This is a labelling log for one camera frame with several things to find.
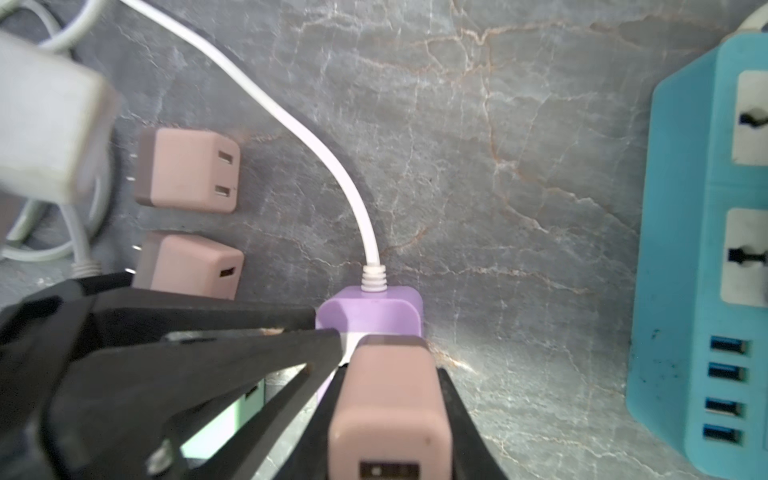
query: cable strain relief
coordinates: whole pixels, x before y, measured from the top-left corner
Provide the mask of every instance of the cable strain relief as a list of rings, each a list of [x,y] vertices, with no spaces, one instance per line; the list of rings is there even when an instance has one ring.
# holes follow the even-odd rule
[[[98,275],[101,275],[101,262],[98,260],[87,260],[72,264],[72,278],[87,278]]]
[[[386,291],[386,267],[383,265],[364,265],[360,289],[369,293]]]

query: screw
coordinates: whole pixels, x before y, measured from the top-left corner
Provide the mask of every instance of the screw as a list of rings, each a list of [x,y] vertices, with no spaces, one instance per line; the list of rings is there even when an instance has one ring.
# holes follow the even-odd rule
[[[174,447],[169,439],[163,439],[163,442],[147,458],[147,475],[156,477],[165,472],[174,463]]]

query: marble surface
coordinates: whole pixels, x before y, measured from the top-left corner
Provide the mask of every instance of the marble surface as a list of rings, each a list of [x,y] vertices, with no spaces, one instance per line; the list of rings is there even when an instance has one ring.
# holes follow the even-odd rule
[[[62,18],[78,8],[52,3]],[[624,407],[649,100],[759,3],[160,5],[226,45],[349,168],[390,283],[423,295],[426,335],[509,478],[688,480],[706,476]],[[42,36],[27,14],[5,26]],[[205,57],[122,5],[77,56],[124,96],[120,179],[143,126],[208,128],[243,148],[231,215],[139,207],[121,181],[95,247],[106,271],[135,265],[131,244],[163,228],[245,251],[241,300],[318,306],[359,281],[341,190]],[[48,219],[36,242],[59,227]],[[67,272],[4,261],[0,303]]]

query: usb port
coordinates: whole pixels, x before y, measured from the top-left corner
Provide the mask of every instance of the usb port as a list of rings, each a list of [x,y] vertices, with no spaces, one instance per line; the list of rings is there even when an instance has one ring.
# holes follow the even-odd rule
[[[718,352],[746,353],[746,342],[743,340],[729,339],[725,336],[713,336],[710,340],[710,348]]]
[[[710,377],[743,382],[746,380],[746,369],[740,366],[710,362]]]
[[[219,158],[230,165],[232,164],[232,155],[228,154],[227,152],[219,150]]]
[[[221,185],[217,185],[214,188],[214,191],[216,192],[216,195],[221,195],[222,197],[230,196],[230,189],[226,187],[222,187]]]
[[[418,463],[360,462],[360,478],[419,480]]]
[[[704,404],[704,408],[709,413],[719,413],[721,415],[731,415],[734,417],[741,417],[743,407],[744,405],[741,403],[719,399],[707,399]]]
[[[719,442],[741,443],[741,430],[728,429],[717,425],[705,425],[703,431],[704,438],[707,440],[717,440]]]

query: blue power strip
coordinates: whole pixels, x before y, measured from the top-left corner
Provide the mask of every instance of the blue power strip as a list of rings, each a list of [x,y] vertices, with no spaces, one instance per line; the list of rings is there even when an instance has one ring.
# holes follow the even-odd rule
[[[742,124],[768,116],[738,111],[745,71],[768,72],[768,35],[736,35],[654,91],[627,407],[702,472],[764,480],[768,268],[734,263],[749,245],[728,244],[768,221],[768,141],[764,164],[734,160],[740,128],[768,138],[768,125]],[[747,227],[728,240],[740,212]]]

